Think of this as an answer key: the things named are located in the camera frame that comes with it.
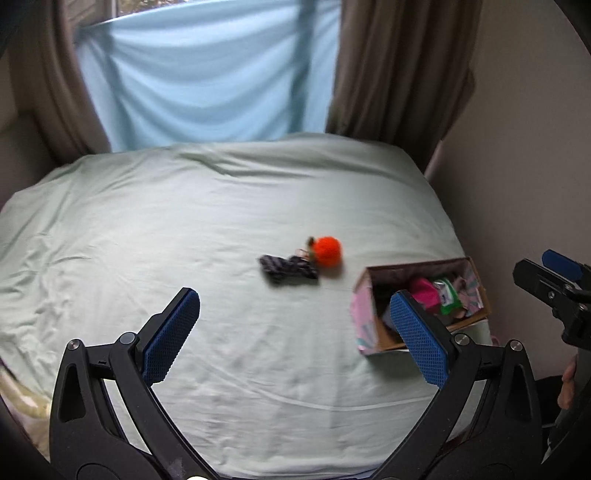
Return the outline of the right hand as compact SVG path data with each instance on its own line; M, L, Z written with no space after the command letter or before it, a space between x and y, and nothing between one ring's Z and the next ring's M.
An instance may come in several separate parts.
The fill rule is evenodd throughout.
M563 410L569 410L576 395L575 373L577 369L577 357L574 356L568 363L562 375L562 387L558 396L558 405Z

